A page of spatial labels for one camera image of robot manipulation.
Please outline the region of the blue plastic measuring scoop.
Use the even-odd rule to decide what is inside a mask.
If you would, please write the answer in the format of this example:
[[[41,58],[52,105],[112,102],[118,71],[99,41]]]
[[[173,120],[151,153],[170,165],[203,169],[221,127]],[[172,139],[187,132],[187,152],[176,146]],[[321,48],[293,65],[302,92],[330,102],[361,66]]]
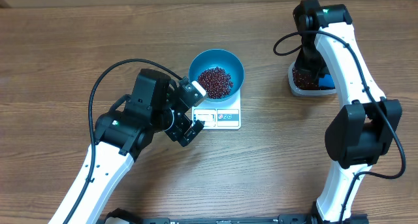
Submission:
[[[324,75],[324,77],[319,78],[318,86],[320,89],[334,89],[334,81],[332,80],[332,76],[330,74]]]

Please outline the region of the red beans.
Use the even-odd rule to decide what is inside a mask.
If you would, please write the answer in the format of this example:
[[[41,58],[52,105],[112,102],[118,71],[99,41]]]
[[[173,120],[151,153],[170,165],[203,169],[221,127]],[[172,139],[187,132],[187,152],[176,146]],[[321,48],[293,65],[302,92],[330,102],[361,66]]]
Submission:
[[[209,99],[225,99],[230,97],[241,86],[234,76],[221,67],[212,67],[202,71],[197,82],[207,92]]]

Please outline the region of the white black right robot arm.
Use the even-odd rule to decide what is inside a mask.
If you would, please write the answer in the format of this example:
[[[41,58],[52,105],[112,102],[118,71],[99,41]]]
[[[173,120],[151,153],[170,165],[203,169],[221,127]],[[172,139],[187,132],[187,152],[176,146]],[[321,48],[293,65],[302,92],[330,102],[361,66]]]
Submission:
[[[340,111],[325,132],[331,159],[327,181],[314,202],[308,223],[367,223],[352,217],[351,205],[366,175],[392,142],[402,115],[397,100],[388,100],[374,82],[355,40],[345,5],[322,7],[302,0],[293,11],[301,36],[298,56],[289,68],[294,95],[336,93]]]

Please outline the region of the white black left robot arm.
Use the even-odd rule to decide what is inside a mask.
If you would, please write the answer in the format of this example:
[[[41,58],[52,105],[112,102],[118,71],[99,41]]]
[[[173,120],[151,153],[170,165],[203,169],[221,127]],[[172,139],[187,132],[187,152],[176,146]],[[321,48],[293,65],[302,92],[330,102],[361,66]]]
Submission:
[[[95,123],[95,145],[51,218],[51,223],[95,223],[121,179],[154,134],[165,132],[187,146],[202,130],[187,111],[207,96],[196,81],[175,82],[169,75],[142,69],[133,92],[124,95]]]

